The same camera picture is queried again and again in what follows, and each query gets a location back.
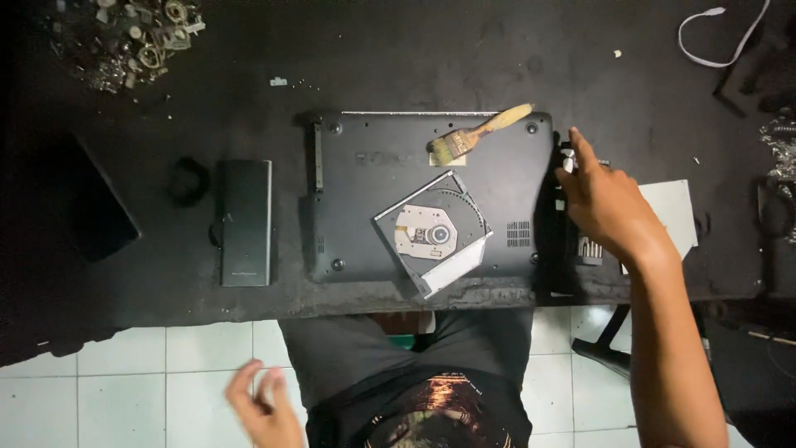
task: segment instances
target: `wooden brush handle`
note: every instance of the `wooden brush handle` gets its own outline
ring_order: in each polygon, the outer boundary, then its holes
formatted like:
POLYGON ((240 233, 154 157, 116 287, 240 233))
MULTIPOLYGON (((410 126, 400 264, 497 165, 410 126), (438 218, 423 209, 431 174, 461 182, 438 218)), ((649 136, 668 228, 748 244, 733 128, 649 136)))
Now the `wooden brush handle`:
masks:
POLYGON ((511 126, 532 111, 532 104, 521 104, 519 106, 513 107, 507 111, 500 112, 496 116, 492 117, 491 120, 487 121, 481 126, 478 126, 477 132, 481 136, 484 136, 485 133, 482 133, 482 131, 487 131, 487 133, 489 133, 492 131, 497 131, 498 129, 503 129, 507 126, 511 126))

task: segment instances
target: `dirty table surface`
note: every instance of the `dirty table surface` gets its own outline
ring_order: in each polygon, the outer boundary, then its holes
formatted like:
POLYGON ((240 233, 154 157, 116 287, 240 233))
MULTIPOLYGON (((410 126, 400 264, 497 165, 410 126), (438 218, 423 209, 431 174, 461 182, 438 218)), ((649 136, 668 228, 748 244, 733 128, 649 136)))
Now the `dirty table surface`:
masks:
MULTIPOLYGON (((36 264, 32 253, 46 252, 49 260, 46 269, 31 268, 6 286, 7 297, 18 297, 16 317, 36 316, 53 328, 123 328, 522 306, 534 299, 626 301, 627 279, 615 260, 581 269, 585 294, 577 297, 535 297, 524 278, 460 281, 429 301, 401 295, 390 282, 311 283, 298 217, 298 200, 307 194, 304 135, 295 117, 319 108, 494 111, 531 101, 552 114, 558 131, 578 126, 601 159, 639 183, 689 181, 701 226, 700 246, 685 259, 692 299, 753 297, 761 289, 752 183, 774 164, 756 141, 768 118, 733 116, 711 97, 721 72, 694 65, 677 48, 680 22, 713 2, 264 3, 206 5, 208 27, 193 48, 171 59, 153 85, 118 95, 69 79, 46 38, 20 27, 17 69, 7 85, 6 170, 53 136, 75 132, 143 238, 87 265, 64 255, 63 244, 43 244, 26 236, 30 226, 6 220, 4 245, 16 248, 6 253, 28 267, 36 264), (277 76, 288 86, 271 87, 277 76), (177 209, 164 194, 171 165, 184 156, 206 167, 233 158, 274 161, 275 285, 219 286, 219 253, 208 239, 212 196, 177 209)), ((758 8, 733 5, 720 18, 692 22, 684 35, 689 48, 714 60, 730 57, 758 8)), ((3 201, 4 210, 20 210, 25 200, 3 201)))

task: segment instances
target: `brush bristles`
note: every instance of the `brush bristles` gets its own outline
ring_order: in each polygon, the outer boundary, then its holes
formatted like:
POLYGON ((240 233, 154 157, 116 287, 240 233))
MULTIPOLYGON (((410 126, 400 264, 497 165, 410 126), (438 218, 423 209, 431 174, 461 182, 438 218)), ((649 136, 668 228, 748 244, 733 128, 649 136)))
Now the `brush bristles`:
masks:
POLYGON ((434 158, 441 167, 453 162, 453 152, 451 152, 443 137, 432 140, 430 145, 431 151, 434 152, 434 158))

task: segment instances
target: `hand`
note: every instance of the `hand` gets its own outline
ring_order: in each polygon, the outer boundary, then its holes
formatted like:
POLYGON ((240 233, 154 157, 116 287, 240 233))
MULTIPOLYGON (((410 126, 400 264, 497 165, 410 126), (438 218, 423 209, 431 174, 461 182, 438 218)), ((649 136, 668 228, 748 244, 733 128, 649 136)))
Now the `hand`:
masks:
POLYGON ((577 176, 557 168, 556 177, 567 195, 572 221, 629 268, 673 257, 680 263, 677 248, 635 179, 600 165, 577 128, 569 130, 569 139, 578 161, 577 176))
POLYGON ((303 448, 304 431, 287 399, 282 370, 268 369, 255 396, 249 393, 249 385, 262 366, 262 361, 251 360, 241 367, 227 386, 227 401, 257 448, 303 448), (273 404, 266 400, 268 389, 273 404))

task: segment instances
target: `tiled floor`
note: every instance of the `tiled floor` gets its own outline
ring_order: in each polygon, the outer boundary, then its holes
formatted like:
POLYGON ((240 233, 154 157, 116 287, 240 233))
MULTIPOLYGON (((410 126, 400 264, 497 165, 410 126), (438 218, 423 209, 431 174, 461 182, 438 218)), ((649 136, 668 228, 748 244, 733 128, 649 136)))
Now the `tiled floor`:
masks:
MULTIPOLYGON (((521 393, 533 422, 530 446, 639 446, 628 382, 570 350, 574 337, 596 341, 612 311, 537 309, 521 393)), ((630 318, 612 347, 630 350, 630 318)), ((77 355, 0 369, 0 446, 250 448, 223 390, 252 356, 287 367, 291 402, 304 423, 275 321, 134 328, 77 355)), ((735 428, 730 434, 732 448, 750 446, 735 428)))

